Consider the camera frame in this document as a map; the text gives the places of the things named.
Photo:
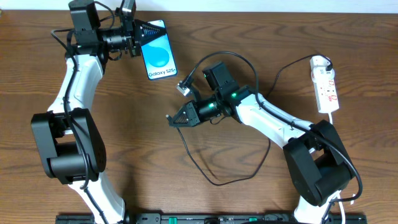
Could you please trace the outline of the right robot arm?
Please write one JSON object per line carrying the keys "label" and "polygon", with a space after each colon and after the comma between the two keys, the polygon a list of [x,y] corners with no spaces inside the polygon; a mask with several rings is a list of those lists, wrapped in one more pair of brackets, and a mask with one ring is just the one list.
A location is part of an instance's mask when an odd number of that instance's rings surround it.
{"label": "right robot arm", "polygon": [[256,88],[239,86],[223,62],[203,70],[214,94],[199,93],[174,116],[176,129],[195,127],[219,116],[250,126],[282,148],[290,178],[300,195],[294,211],[299,223],[327,223],[334,204],[345,202],[340,193],[350,180],[359,179],[349,155],[328,121],[317,124],[298,119],[269,103]]}

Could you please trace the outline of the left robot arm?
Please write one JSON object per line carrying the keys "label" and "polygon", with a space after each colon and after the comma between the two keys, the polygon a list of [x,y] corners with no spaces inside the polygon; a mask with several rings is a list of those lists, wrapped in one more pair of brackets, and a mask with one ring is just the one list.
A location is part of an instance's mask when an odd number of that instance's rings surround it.
{"label": "left robot arm", "polygon": [[124,54],[137,57],[166,29],[134,17],[136,3],[111,11],[120,26],[102,27],[98,1],[69,3],[73,27],[61,45],[67,71],[58,96],[46,112],[33,115],[31,128],[44,172],[75,190],[91,210],[72,223],[134,223],[125,200],[106,174],[106,148],[91,115],[96,87],[106,64]]}

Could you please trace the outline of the blue Samsung Galaxy smartphone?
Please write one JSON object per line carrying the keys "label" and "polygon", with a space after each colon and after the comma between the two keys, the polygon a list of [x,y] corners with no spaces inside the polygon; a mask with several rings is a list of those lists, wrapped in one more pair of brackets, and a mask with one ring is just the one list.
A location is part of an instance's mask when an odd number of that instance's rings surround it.
{"label": "blue Samsung Galaxy smartphone", "polygon": [[168,34],[144,45],[141,52],[149,80],[168,78],[178,73]]}

